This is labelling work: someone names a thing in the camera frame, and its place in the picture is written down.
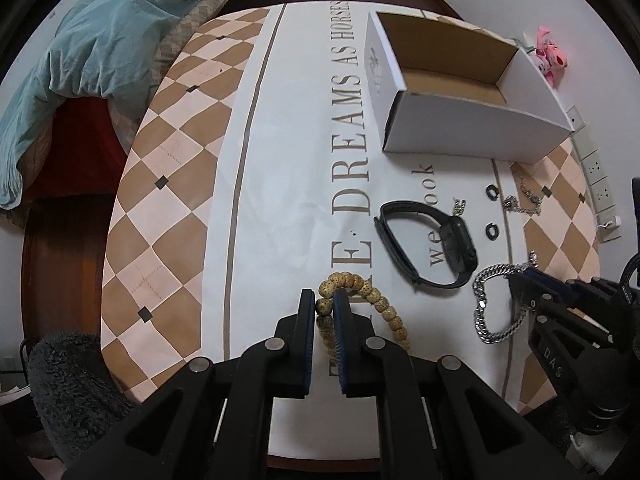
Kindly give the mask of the black smart watch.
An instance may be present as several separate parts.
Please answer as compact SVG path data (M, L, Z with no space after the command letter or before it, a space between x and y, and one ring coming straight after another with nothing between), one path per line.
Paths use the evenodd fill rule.
M406 252L390 225L392 220L419 223L420 242ZM373 223L390 261L399 274L412 286L453 290L469 283L478 266L477 250L469 229L460 216L446 214L426 203L414 200L391 200L381 205ZM442 270L446 266L454 279L437 283L422 274L426 264Z

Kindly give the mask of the white power strip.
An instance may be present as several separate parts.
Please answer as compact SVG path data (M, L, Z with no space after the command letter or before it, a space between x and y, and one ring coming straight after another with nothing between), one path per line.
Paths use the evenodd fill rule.
M584 174L590 204L596 215L596 225L598 239L602 244L616 240L620 237L620 227L611 231L598 229L598 220L618 216L613 190L608 183L608 175L600 159L600 154L596 142L592 138L591 126L582 118L582 114L576 105L572 105L566 111L567 117L572 124L573 132L570 135L574 152Z

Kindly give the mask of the white charger plug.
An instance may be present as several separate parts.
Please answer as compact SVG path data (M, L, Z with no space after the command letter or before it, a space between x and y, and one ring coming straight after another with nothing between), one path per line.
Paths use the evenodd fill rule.
M621 224L622 220L620 220L620 216L601 218L598 220L598 229L603 231L611 231L618 229Z

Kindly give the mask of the small silver charm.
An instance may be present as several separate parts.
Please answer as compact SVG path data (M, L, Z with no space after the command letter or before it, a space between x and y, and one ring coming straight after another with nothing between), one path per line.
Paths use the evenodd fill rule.
M454 216L462 216L462 214L464 214L464 211L465 211L465 206L466 206L466 200L458 200L457 198L455 198L454 208L452 208L452 214Z

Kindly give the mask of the checkered printed tablecloth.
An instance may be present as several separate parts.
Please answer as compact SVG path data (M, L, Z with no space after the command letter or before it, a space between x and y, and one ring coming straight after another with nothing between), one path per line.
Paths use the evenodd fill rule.
M101 346L136 401L196 356L234 359L296 312L300 292L350 272L352 298L414 356L453 354L514 410L554 395L521 328L500 344L475 330L469 283L417 288L373 218L391 200L460 216L478 264L529 254L560 280L600 271L596 218L570 136L533 164L386 153L364 43L378 3L320 1L235 13L202 26L145 113L120 180L103 272Z

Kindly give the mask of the white cardboard box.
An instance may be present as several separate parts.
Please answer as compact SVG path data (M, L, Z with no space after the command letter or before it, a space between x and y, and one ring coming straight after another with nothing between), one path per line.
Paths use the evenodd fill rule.
M574 131L533 56L455 18L370 12L364 67L386 153L533 164Z

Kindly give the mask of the pink panther plush toy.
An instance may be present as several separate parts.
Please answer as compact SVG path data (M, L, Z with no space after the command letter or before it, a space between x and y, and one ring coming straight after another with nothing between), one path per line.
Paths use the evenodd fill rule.
M568 66L567 55L550 38L550 30L539 26L533 53L537 66L551 88L556 88Z

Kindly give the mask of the grey fluffy cushion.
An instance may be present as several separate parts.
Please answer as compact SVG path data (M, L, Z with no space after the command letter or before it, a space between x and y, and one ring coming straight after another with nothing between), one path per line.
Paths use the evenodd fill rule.
M139 406L114 381L95 334L47 334L27 373L43 430L67 467Z

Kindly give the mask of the teal blue duvet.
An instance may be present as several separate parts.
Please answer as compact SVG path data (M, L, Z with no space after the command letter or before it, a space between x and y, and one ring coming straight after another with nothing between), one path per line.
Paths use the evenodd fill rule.
M25 178L18 162L65 100L115 101L137 116L150 95L160 42L201 0L80 0L17 87L1 117L1 206L17 207Z

